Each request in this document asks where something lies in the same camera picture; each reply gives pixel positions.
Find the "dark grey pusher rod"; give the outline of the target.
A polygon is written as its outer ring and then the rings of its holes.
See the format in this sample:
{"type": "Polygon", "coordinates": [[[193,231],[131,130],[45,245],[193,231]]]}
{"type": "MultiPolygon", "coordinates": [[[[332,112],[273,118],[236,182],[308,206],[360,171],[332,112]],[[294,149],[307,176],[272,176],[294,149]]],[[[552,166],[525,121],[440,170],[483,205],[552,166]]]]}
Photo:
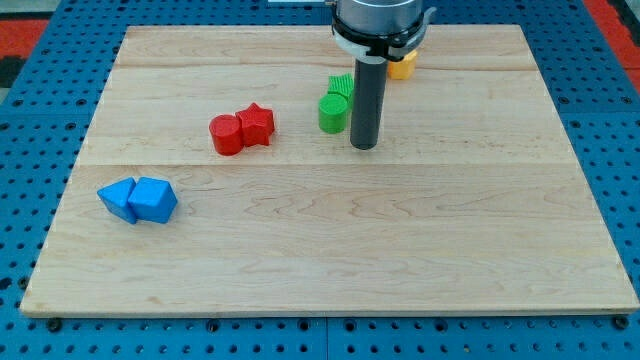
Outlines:
{"type": "Polygon", "coordinates": [[[377,145],[387,66],[386,61],[380,64],[355,62],[350,142],[357,149],[369,150],[377,145]]]}

